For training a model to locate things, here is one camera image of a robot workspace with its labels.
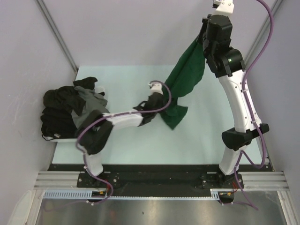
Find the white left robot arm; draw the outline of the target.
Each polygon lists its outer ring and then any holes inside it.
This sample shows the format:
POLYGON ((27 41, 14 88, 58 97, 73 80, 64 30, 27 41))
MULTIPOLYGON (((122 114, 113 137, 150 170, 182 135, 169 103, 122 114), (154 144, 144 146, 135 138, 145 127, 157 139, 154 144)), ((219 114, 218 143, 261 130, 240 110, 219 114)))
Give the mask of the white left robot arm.
POLYGON ((97 188, 103 184, 101 174, 104 169, 101 151, 112 131, 140 127, 151 122, 167 105, 164 104, 163 83, 152 81, 149 84, 148 99, 127 112, 104 113, 93 110, 77 130, 76 147, 83 153, 84 168, 89 173, 87 182, 97 188))

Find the green t shirt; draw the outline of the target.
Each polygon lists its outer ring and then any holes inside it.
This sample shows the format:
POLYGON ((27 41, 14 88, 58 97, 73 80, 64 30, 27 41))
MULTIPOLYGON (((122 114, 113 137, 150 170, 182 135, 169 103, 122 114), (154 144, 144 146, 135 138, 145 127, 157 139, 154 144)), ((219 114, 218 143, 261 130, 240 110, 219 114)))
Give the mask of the green t shirt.
POLYGON ((174 130, 188 112, 187 106, 178 104, 179 98, 191 93, 202 80, 205 70, 203 46, 195 39, 179 58, 165 81, 171 92, 171 102, 160 116, 166 125, 174 130))

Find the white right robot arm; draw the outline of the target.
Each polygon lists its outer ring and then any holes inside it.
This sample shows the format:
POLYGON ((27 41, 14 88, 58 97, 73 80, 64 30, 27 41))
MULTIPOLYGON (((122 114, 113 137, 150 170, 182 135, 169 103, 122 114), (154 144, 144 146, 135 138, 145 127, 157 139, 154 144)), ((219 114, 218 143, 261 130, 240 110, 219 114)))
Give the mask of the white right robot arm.
POLYGON ((202 44, 206 63, 226 93, 233 115, 234 127, 222 133, 225 151, 216 174, 217 184, 227 188, 233 183, 241 152, 270 128, 262 123, 255 111, 244 77, 246 71, 242 54, 230 46, 233 29, 230 16, 234 3, 231 0, 215 0, 212 6, 215 11, 203 18, 197 41, 202 44))

